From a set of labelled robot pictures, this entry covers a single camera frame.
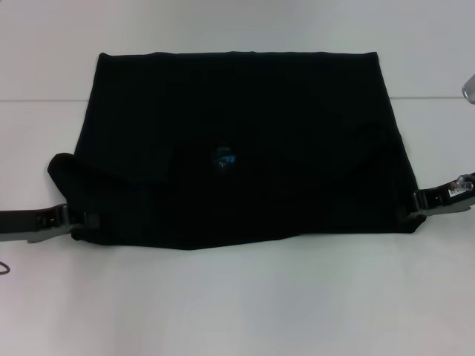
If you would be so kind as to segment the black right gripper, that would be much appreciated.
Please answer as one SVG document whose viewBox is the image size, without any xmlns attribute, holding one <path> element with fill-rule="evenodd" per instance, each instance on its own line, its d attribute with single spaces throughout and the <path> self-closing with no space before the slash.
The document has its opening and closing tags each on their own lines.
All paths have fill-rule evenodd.
<svg viewBox="0 0 475 356">
<path fill-rule="evenodd" d="M 435 188 L 399 191 L 395 202 L 397 223 L 424 223 L 427 216 L 468 211 L 474 205 L 474 173 Z"/>
</svg>

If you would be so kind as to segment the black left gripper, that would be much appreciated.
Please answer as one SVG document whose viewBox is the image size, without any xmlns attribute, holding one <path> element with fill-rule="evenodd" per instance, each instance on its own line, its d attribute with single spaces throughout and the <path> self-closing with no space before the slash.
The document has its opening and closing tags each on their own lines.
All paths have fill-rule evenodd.
<svg viewBox="0 0 475 356">
<path fill-rule="evenodd" d="M 99 230 L 98 214 L 75 211 L 66 205 L 39 210 L 1 211 L 1 242 L 40 243 L 72 230 Z"/>
</svg>

